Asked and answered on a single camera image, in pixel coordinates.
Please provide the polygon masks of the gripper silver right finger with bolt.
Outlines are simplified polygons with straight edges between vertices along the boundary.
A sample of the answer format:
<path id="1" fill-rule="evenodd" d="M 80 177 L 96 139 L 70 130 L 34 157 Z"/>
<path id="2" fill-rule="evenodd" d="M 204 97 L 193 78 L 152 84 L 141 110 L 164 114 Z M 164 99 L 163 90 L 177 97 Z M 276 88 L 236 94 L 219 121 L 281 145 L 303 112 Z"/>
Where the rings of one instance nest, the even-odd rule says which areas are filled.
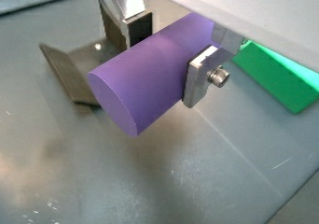
<path id="1" fill-rule="evenodd" d="M 208 87 L 213 84 L 221 88 L 229 79 L 229 73 L 223 69 L 239 52 L 243 36 L 220 24 L 213 26 L 213 45 L 208 45 L 188 62 L 188 71 L 183 93 L 183 104 L 192 108 L 205 96 Z"/>

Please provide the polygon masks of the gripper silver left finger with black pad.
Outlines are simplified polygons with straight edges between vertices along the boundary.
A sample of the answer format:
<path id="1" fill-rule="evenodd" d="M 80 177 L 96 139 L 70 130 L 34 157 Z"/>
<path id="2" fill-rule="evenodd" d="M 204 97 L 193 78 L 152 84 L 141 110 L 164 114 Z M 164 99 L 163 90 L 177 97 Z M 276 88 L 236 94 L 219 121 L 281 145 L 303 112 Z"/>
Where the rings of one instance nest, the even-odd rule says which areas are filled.
<path id="1" fill-rule="evenodd" d="M 124 51 L 152 33 L 152 12 L 143 0 L 98 0 L 105 38 Z"/>

